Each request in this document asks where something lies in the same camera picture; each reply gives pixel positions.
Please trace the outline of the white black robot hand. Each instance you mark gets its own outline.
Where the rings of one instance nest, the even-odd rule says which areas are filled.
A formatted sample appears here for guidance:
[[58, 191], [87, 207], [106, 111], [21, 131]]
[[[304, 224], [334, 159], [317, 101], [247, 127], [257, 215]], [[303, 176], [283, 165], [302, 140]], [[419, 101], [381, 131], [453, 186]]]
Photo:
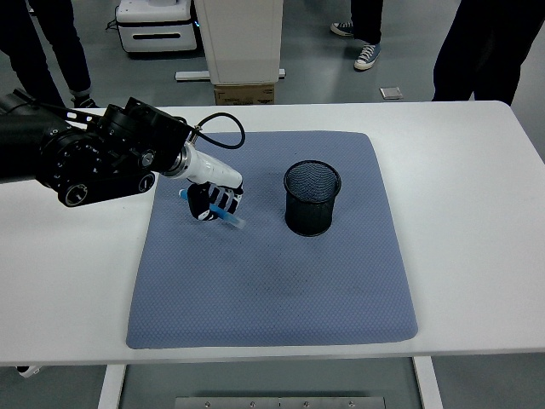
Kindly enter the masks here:
[[191, 183], [186, 195], [192, 216], [199, 221], [216, 219], [211, 205], [234, 214], [244, 194], [241, 174], [191, 144], [184, 146], [184, 154], [182, 178]]

